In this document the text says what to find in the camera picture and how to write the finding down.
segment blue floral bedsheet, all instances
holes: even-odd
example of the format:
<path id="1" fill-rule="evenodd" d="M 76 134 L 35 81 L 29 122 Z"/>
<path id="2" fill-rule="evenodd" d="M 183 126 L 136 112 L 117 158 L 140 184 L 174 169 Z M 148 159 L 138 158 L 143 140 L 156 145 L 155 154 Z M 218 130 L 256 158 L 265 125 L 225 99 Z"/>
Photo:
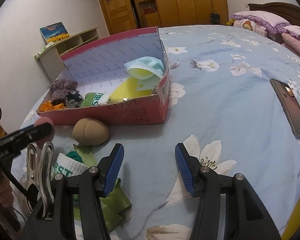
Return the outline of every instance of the blue floral bedsheet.
<path id="1" fill-rule="evenodd" d="M 133 208 L 111 232 L 112 240 L 189 238 L 198 199 L 189 197 L 178 175 L 174 147 L 179 142 L 219 174 L 244 174 L 282 234 L 300 196 L 300 139 L 269 80 L 288 83 L 300 103 L 300 58 L 259 34 L 230 26 L 159 31 L 171 76 L 166 122 L 109 127 L 110 140 L 93 147 L 97 161 L 117 142 L 125 148 L 119 177 Z M 23 126 L 38 118 L 39 102 Z M 72 128 L 57 126 L 56 154 L 73 150 Z M 25 166 L 23 151 L 12 167 L 23 182 Z M 80 222 L 75 223 L 80 240 Z M 219 228 L 223 239 L 222 223 Z"/>

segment open shoebox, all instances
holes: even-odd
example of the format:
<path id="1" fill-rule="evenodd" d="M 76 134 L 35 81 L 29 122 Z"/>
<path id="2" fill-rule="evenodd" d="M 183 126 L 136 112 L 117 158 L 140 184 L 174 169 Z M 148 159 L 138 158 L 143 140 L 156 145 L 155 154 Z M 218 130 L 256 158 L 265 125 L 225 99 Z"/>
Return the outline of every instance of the open shoebox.
<path id="1" fill-rule="evenodd" d="M 40 112 L 56 125 L 75 125 L 91 117 L 106 125 L 164 123 L 168 108 L 169 68 L 167 55 L 157 27 L 132 30 L 93 41 L 63 55 L 65 70 L 57 79 L 78 82 L 77 91 L 85 97 L 88 92 L 111 94 L 129 77 L 123 64 L 140 57 L 160 59 L 165 73 L 152 94 L 140 98 L 123 98 L 96 106 L 64 108 Z M 51 100 L 47 93 L 42 103 Z"/>

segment orange scrunchie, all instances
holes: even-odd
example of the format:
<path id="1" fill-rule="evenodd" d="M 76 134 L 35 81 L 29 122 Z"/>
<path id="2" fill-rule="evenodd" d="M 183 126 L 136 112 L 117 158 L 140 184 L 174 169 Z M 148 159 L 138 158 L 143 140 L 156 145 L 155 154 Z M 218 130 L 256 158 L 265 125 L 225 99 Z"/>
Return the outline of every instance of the orange scrunchie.
<path id="1" fill-rule="evenodd" d="M 51 101 L 48 101 L 48 102 L 45 102 L 45 103 L 41 104 L 41 106 L 39 108 L 39 111 L 40 112 L 45 112 L 45 111 L 50 111 L 50 110 L 63 109 L 65 107 L 66 106 L 64 105 L 64 103 L 58 104 L 56 106 L 52 106 Z"/>

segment finger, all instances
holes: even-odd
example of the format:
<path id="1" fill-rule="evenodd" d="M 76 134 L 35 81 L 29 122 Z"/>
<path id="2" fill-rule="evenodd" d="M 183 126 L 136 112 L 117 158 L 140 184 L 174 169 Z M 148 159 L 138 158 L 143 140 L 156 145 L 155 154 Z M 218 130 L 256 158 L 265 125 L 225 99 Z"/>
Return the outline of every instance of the finger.
<path id="1" fill-rule="evenodd" d="M 9 188 L 5 192 L 3 192 L 3 193 L 0 194 L 0 204 L 6 202 L 11 197 L 13 198 L 12 189 Z"/>
<path id="2" fill-rule="evenodd" d="M 10 181 L 4 176 L 0 181 L 0 194 L 5 192 L 8 188 L 10 188 Z"/>
<path id="3" fill-rule="evenodd" d="M 4 208 L 12 207 L 13 206 L 13 197 L 8 199 L 6 202 L 1 204 Z"/>

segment wooden headboard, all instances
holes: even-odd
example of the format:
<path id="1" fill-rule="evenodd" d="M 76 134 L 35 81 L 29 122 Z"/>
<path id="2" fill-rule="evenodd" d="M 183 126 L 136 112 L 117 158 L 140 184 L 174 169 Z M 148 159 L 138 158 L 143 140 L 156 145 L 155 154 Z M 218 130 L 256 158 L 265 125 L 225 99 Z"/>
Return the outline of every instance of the wooden headboard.
<path id="1" fill-rule="evenodd" d="M 271 2 L 265 4 L 249 3 L 250 11 L 266 11 L 281 16 L 292 25 L 300 26 L 300 7 L 284 2 Z"/>

